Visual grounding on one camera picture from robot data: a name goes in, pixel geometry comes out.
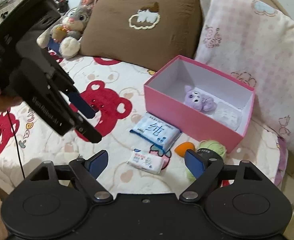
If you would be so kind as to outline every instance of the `blue wet wipes package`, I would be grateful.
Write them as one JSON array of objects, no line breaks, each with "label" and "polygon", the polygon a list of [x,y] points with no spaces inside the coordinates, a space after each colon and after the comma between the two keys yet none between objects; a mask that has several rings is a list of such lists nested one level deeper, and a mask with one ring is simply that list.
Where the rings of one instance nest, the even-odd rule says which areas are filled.
[{"label": "blue wet wipes package", "polygon": [[150,113],[146,113],[130,132],[155,144],[164,152],[167,152],[170,149],[181,134],[181,131],[178,128],[164,122]]}]

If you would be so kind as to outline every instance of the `black cable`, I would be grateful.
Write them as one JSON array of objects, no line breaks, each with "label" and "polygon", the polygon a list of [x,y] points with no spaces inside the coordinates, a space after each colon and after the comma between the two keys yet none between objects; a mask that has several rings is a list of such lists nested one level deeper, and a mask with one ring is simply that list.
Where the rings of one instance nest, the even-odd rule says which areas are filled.
[{"label": "black cable", "polygon": [[8,110],[7,110],[7,116],[8,116],[8,120],[9,120],[9,122],[10,122],[10,124],[11,124],[12,131],[13,131],[13,135],[14,135],[15,142],[16,142],[16,149],[17,149],[18,160],[20,161],[20,168],[21,168],[21,170],[22,170],[23,178],[25,179],[25,173],[24,173],[24,169],[23,169],[22,161],[20,160],[20,150],[18,149],[18,142],[17,142],[16,134],[15,134],[14,127],[13,127],[13,123],[12,123],[11,118],[10,118],[10,116],[9,116],[9,112],[8,112]]}]

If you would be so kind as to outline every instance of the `bed sheet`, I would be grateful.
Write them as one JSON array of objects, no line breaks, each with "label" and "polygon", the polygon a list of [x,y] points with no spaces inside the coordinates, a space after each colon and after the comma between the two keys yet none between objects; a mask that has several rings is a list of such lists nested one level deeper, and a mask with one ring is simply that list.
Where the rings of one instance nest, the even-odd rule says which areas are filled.
[{"label": "bed sheet", "polygon": [[[145,114],[143,84],[154,74],[133,64],[100,57],[75,57],[71,60],[52,56],[75,81],[75,86],[89,104],[99,102],[100,112],[90,120],[103,135],[98,144],[86,142],[71,131],[60,137],[25,103],[10,109],[24,171],[30,173],[44,160],[65,164],[79,155],[89,158],[102,149],[108,151],[109,163],[98,181],[114,196],[117,193],[169,193],[179,195],[190,185],[183,158],[174,148],[185,141],[198,142],[182,134],[172,149],[163,153],[129,130]],[[165,162],[159,175],[137,170],[126,162],[134,149],[161,156]],[[254,163],[272,182],[277,174],[280,146],[277,135],[258,121],[251,120],[247,134],[226,158],[227,164],[246,159]],[[16,144],[8,116],[0,114],[0,177],[17,186],[22,180]]]}]

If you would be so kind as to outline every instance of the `pink ear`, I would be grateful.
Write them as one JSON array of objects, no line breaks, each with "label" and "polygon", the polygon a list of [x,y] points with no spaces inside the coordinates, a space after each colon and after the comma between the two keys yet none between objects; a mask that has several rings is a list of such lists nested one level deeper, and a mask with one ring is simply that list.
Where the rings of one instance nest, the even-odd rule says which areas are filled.
[{"label": "pink ear", "polygon": [[185,92],[189,92],[192,90],[192,87],[191,86],[188,86],[188,85],[185,85]]}]

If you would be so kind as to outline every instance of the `gray stuffed rabbit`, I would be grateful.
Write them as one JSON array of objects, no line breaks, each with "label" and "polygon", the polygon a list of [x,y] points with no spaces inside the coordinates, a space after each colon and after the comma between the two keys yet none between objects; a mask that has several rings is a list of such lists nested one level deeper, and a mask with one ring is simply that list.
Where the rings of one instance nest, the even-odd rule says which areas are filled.
[{"label": "gray stuffed rabbit", "polygon": [[81,0],[79,6],[69,10],[55,24],[44,31],[38,38],[41,48],[51,48],[50,41],[59,44],[59,54],[63,58],[72,58],[80,49],[79,39],[87,26],[93,6],[97,0]]}]

